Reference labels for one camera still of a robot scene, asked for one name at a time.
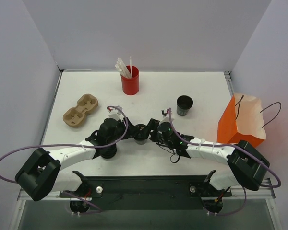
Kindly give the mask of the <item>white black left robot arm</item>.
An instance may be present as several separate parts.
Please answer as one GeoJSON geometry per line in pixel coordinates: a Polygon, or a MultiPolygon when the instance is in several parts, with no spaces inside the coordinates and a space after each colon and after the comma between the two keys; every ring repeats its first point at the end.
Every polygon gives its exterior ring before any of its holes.
{"type": "Polygon", "coordinates": [[[79,172],[64,172],[63,169],[99,156],[112,158],[117,152],[115,140],[133,138],[138,131],[127,118],[107,118],[99,130],[74,147],[51,151],[36,149],[16,174],[15,181],[34,201],[57,191],[70,191],[82,197],[88,191],[84,176],[79,172]]]}

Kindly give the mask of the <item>black paper coffee cup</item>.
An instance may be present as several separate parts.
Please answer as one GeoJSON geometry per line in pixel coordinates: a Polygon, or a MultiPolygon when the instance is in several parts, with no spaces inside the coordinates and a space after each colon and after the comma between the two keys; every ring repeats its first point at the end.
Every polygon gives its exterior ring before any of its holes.
{"type": "Polygon", "coordinates": [[[135,139],[134,141],[139,145],[143,145],[147,142],[147,139],[135,139]]]}

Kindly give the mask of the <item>black cup lid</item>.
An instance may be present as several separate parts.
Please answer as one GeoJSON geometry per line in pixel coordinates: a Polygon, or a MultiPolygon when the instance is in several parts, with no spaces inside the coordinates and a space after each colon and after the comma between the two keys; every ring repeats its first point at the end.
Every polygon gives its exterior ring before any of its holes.
{"type": "Polygon", "coordinates": [[[146,140],[146,134],[147,134],[147,129],[146,129],[146,125],[144,124],[137,124],[135,126],[137,128],[137,133],[135,135],[135,139],[136,140],[146,140]]]}

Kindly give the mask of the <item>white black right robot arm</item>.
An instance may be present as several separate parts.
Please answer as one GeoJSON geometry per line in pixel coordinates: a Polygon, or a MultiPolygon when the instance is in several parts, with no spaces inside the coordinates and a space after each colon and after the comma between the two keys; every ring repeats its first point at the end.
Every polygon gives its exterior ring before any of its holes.
{"type": "Polygon", "coordinates": [[[145,130],[152,142],[169,148],[178,157],[199,158],[228,166],[216,171],[204,182],[204,192],[210,196],[222,189],[241,185],[257,191],[263,184],[269,161],[249,142],[220,144],[175,132],[170,122],[150,119],[145,130]]]}

